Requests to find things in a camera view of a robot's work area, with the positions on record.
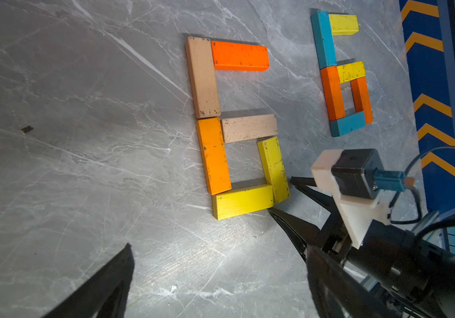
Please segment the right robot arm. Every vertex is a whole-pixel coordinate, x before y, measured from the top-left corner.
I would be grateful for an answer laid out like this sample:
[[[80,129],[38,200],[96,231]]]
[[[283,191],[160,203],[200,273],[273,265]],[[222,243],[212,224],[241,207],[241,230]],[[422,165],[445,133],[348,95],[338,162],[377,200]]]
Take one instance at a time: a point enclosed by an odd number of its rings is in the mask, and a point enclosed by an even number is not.
[[[455,317],[455,254],[425,241],[428,233],[455,227],[455,219],[419,233],[373,221],[356,248],[333,198],[317,192],[312,178],[291,182],[330,214],[317,227],[269,209],[307,265],[320,317]]]

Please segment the long orange block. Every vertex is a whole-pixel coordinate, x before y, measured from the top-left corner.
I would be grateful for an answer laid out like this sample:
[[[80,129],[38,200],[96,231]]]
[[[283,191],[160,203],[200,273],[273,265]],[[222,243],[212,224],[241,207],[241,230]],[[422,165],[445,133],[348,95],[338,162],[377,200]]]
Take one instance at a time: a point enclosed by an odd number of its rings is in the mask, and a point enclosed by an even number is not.
[[[215,70],[264,72],[269,69],[267,47],[212,41]]]

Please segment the yellow block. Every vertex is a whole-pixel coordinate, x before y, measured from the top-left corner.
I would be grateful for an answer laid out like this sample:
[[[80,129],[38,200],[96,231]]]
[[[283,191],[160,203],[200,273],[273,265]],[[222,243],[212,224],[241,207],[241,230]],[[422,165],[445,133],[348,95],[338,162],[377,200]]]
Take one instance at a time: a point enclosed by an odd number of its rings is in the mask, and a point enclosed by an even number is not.
[[[288,180],[277,136],[257,142],[265,180],[273,187],[274,204],[290,198]]]
[[[355,79],[366,76],[365,65],[363,61],[353,62],[337,66],[340,83],[351,82]]]
[[[333,36],[351,36],[359,31],[356,15],[329,13],[328,16]]]
[[[212,196],[213,216],[218,221],[273,207],[269,184],[230,190]]]

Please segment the orange block bottom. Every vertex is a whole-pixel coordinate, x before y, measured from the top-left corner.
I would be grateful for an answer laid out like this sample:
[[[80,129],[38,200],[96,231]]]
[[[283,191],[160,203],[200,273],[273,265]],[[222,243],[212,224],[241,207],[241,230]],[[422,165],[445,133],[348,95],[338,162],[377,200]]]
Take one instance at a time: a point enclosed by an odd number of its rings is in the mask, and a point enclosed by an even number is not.
[[[365,117],[365,124],[370,125],[373,123],[373,113],[369,99],[366,77],[354,79],[350,82],[350,84],[352,87],[352,95],[356,112],[362,112]]]

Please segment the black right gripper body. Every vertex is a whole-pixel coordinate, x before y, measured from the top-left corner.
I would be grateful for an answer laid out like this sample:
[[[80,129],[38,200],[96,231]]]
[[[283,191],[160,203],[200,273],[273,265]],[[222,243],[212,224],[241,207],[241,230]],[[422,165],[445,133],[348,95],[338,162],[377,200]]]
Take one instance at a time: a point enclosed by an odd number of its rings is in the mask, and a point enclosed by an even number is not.
[[[336,207],[328,208],[330,216],[314,239],[315,245],[342,268],[352,250],[352,240]]]

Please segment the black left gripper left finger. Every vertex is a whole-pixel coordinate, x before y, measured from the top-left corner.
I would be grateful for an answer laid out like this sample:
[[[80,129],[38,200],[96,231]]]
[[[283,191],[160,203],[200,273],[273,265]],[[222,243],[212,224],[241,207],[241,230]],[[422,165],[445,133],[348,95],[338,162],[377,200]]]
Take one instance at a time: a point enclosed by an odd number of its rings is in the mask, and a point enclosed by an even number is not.
[[[135,261],[130,244],[45,317],[123,317]]]

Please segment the beige wooden block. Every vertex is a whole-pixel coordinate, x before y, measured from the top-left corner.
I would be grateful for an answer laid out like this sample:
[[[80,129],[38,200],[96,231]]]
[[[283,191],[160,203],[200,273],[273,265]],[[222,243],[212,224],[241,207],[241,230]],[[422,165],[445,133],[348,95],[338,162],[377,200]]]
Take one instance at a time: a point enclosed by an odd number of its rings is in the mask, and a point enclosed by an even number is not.
[[[222,119],[221,126],[225,143],[278,135],[275,114]]]
[[[187,38],[186,57],[196,118],[219,117],[221,109],[211,40],[200,37]]]

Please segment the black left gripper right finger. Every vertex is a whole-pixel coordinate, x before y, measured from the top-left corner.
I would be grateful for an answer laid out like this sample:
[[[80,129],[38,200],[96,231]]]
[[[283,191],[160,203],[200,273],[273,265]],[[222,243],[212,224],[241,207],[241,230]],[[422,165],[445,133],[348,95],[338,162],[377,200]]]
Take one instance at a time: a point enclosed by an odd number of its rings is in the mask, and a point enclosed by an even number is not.
[[[316,246],[307,246],[308,285],[320,317],[394,317],[387,306],[372,296],[339,264]]]

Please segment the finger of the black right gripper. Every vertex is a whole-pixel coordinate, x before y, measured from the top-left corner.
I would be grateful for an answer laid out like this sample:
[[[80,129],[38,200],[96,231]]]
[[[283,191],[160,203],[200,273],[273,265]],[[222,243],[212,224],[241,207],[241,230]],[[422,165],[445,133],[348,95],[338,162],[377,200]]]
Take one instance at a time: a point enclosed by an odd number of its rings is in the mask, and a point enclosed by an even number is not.
[[[298,217],[274,207],[269,208],[268,212],[281,226],[303,261],[306,262],[307,246],[316,245],[315,240],[320,233],[320,229],[312,223],[299,219]]]
[[[327,196],[326,194],[314,189],[317,187],[314,178],[292,177],[290,179],[290,183],[298,189],[299,192],[315,201],[327,211],[336,211],[336,204],[332,196]]]

